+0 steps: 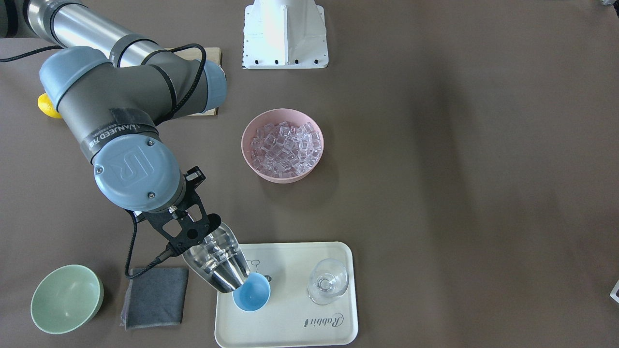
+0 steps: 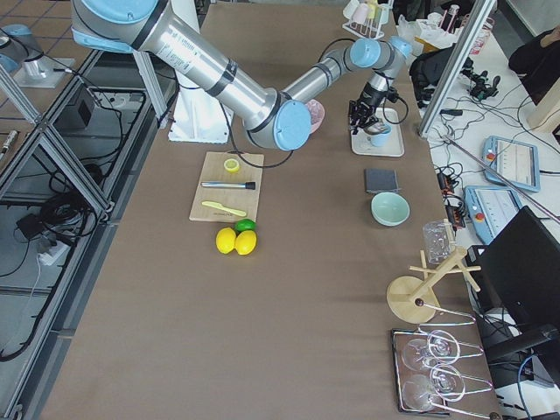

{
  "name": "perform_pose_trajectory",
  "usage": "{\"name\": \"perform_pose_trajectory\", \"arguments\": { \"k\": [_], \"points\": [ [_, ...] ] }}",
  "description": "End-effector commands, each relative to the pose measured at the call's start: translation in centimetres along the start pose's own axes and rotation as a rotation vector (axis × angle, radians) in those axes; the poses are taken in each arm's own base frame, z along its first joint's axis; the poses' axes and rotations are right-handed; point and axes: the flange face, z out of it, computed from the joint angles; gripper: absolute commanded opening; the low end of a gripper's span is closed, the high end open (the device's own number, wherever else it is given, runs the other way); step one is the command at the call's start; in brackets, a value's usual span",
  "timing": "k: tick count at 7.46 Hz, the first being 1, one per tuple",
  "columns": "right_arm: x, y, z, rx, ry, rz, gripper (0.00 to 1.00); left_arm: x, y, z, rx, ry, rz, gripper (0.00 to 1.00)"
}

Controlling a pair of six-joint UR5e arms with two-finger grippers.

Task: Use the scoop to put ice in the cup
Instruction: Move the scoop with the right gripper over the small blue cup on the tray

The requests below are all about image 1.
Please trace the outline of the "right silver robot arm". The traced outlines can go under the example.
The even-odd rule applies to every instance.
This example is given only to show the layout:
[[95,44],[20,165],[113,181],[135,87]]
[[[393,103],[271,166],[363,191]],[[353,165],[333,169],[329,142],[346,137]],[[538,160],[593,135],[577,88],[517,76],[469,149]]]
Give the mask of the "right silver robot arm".
[[137,212],[178,256],[221,224],[208,216],[195,188],[204,176],[183,173],[157,126],[215,109],[226,98],[221,66],[187,60],[176,50],[126,29],[79,0],[3,0],[2,38],[42,38],[60,46],[39,77],[93,166],[100,191]]

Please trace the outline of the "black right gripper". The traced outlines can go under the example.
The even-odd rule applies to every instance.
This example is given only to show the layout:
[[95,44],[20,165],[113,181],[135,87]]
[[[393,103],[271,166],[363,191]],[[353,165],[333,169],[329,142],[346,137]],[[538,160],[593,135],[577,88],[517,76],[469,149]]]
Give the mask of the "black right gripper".
[[[206,176],[199,167],[189,169],[184,175],[185,192],[181,200],[162,212],[142,212],[141,221],[147,220],[168,243],[162,256],[179,256],[190,247],[201,244],[204,238],[221,225],[221,217],[207,214],[201,198],[195,192]],[[175,236],[166,231],[164,226],[175,221],[180,232]]]

